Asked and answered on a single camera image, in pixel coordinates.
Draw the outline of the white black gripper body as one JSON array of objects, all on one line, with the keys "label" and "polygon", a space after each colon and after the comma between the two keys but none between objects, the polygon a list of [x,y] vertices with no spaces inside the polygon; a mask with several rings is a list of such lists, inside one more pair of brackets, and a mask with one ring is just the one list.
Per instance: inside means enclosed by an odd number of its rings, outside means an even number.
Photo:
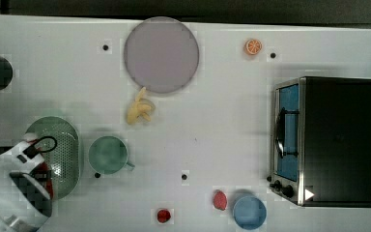
[{"label": "white black gripper body", "polygon": [[31,173],[44,163],[44,158],[32,144],[22,141],[1,154],[0,163],[9,171]]}]

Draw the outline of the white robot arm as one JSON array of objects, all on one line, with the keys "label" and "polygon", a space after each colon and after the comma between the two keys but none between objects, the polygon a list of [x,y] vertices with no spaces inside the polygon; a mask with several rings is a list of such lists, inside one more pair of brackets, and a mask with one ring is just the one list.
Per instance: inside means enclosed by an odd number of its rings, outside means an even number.
[{"label": "white robot arm", "polygon": [[32,176],[43,163],[25,141],[0,154],[0,218],[15,232],[36,232],[52,216],[49,191]]}]

